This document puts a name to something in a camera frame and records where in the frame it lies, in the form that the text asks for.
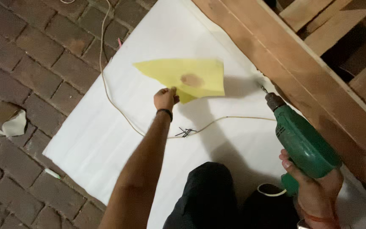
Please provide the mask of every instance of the person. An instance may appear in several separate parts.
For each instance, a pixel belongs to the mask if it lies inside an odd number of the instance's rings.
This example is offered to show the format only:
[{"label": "person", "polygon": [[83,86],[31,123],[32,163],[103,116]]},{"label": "person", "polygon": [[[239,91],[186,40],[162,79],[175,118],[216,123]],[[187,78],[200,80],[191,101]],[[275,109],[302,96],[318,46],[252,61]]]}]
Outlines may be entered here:
[{"label": "person", "polygon": [[[173,106],[178,102],[175,87],[161,89],[155,94],[155,119],[119,174],[100,229],[146,228]],[[343,181],[340,171],[335,169],[321,179],[312,179],[289,160],[286,150],[281,151],[279,158],[285,170],[299,182],[295,208],[285,195],[281,195],[282,199],[268,198],[272,195],[262,195],[258,189],[245,201],[243,214],[238,214],[229,170],[223,164],[207,162],[190,172],[183,195],[164,228],[277,228],[277,225],[282,225],[279,228],[296,228],[298,216],[313,229],[340,228],[335,211]]]}]

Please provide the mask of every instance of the brown stain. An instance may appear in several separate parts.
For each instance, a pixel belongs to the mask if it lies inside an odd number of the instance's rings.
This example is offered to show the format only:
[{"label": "brown stain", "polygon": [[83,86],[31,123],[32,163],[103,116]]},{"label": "brown stain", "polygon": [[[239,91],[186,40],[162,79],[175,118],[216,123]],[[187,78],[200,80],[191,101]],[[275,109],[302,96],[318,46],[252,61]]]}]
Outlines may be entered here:
[{"label": "brown stain", "polygon": [[205,84],[204,80],[201,77],[191,73],[182,75],[180,77],[180,81],[182,81],[182,83],[184,83],[185,85],[194,88],[200,88]]},{"label": "brown stain", "polygon": [[72,39],[69,45],[69,49],[72,50],[75,53],[80,53],[83,51],[85,46],[84,41],[82,40],[74,40]]}]

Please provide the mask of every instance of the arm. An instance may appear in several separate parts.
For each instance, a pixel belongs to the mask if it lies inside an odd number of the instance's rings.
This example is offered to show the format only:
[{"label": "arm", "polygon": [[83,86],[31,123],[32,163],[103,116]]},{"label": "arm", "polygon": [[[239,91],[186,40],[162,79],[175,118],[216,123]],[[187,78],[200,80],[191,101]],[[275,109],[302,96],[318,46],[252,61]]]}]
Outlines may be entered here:
[{"label": "arm", "polygon": [[[174,87],[161,89],[154,96],[157,110],[168,109],[171,112],[177,102],[179,97]],[[162,168],[169,126],[169,114],[158,112],[144,139],[119,174],[100,229],[146,228]]]}]

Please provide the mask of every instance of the drill bit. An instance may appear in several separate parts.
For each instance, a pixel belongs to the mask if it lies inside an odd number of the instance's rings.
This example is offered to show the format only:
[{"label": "drill bit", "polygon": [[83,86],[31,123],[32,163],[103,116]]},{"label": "drill bit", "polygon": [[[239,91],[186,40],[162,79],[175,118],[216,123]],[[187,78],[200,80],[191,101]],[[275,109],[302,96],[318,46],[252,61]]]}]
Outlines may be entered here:
[{"label": "drill bit", "polygon": [[260,83],[257,83],[257,84],[259,84],[259,86],[261,87],[261,89],[267,94],[268,93],[268,91],[262,86],[262,84],[260,84]]}]

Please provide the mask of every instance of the hand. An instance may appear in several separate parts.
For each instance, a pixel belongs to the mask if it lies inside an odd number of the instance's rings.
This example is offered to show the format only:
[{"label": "hand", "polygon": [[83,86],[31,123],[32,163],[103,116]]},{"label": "hand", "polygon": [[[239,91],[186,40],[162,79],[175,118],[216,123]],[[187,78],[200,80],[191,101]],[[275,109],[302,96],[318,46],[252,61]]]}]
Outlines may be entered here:
[{"label": "hand", "polygon": [[343,182],[340,170],[333,169],[325,177],[313,179],[289,160],[285,149],[281,150],[279,158],[282,166],[299,183],[296,206],[299,215],[312,228],[340,228],[335,211],[336,199]]},{"label": "hand", "polygon": [[168,109],[172,112],[173,106],[180,101],[179,96],[176,95],[176,87],[171,89],[163,88],[153,96],[153,103],[156,110]]}]

